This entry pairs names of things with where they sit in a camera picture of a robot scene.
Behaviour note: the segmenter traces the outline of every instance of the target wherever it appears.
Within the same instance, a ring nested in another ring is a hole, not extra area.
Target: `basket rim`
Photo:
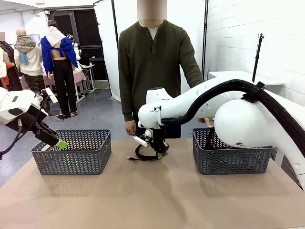
[[[111,134],[111,129],[56,129],[55,131],[59,131],[59,130],[63,130],[63,131],[75,131],[75,130],[81,130],[81,131],[92,131],[92,130],[100,130],[100,131],[108,131],[107,137],[106,139],[109,137],[109,135]],[[34,147],[32,147],[32,149],[30,150],[32,153],[41,153],[41,152],[48,152],[48,153],[62,153],[62,152],[75,152],[75,153],[95,153],[98,152],[101,148],[103,148],[104,144],[106,141],[103,142],[103,144],[101,145],[100,148],[98,148],[97,150],[64,150],[64,151],[60,151],[60,150],[52,150],[52,151],[41,151],[41,150],[34,150],[34,148],[36,148],[39,144],[44,143],[43,141],[40,141],[39,143],[37,143]]]
[[[202,149],[199,145],[199,142],[197,140],[197,138],[194,136],[194,133],[196,130],[208,130],[209,128],[195,128],[192,130],[192,136],[193,136],[193,140],[196,141],[196,144],[199,146],[199,149],[204,151],[204,152],[211,152],[211,151],[217,151],[217,152],[221,152],[221,151],[236,151],[236,150],[246,150],[246,151],[250,151],[253,149],[257,149],[257,148],[237,148],[237,149],[210,149],[210,150],[206,150],[206,149]],[[263,146],[264,149],[266,150],[274,150],[275,146]]]

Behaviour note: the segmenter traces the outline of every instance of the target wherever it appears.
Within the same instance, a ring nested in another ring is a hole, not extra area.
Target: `gray basket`
[[[99,175],[111,155],[110,130],[56,130],[63,150],[40,142],[31,152],[41,175]]]
[[[274,151],[272,146],[249,149],[204,150],[209,129],[193,130],[193,153],[202,174],[254,174],[266,172],[269,158]],[[215,148],[228,145],[214,132],[212,143]]]

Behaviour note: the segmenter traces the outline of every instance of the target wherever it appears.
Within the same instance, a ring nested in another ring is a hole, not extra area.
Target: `concrete floor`
[[[64,121],[56,117],[47,117],[45,122],[53,129],[111,129],[112,140],[132,139],[124,129],[121,104],[113,102],[110,91],[105,90],[97,94],[90,94],[77,104],[79,115]],[[59,110],[58,104],[53,104],[52,109]],[[192,120],[182,126],[182,138],[192,138],[194,128],[206,127],[204,124]],[[6,149],[16,136],[16,132],[0,126],[0,148]],[[32,133],[27,133],[15,146],[3,156],[0,161],[0,187],[10,179],[31,158],[30,149],[39,142]]]

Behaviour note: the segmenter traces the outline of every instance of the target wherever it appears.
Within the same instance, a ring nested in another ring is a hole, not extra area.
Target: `person's hand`
[[[208,126],[208,128],[212,128],[211,121],[209,118],[198,118],[198,121],[200,123],[205,123]]]
[[[130,136],[135,136],[136,124],[134,120],[125,122],[125,130]]]

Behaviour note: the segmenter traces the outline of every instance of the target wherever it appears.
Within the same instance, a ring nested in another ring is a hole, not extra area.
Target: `patterned pants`
[[[25,81],[27,82],[30,90],[32,92],[35,92],[36,94],[40,94],[42,89],[45,89],[46,86],[44,85],[43,76],[37,75],[37,76],[30,76],[27,74],[24,74]],[[46,112],[50,111],[50,104],[49,102],[46,102],[43,106],[43,109]]]

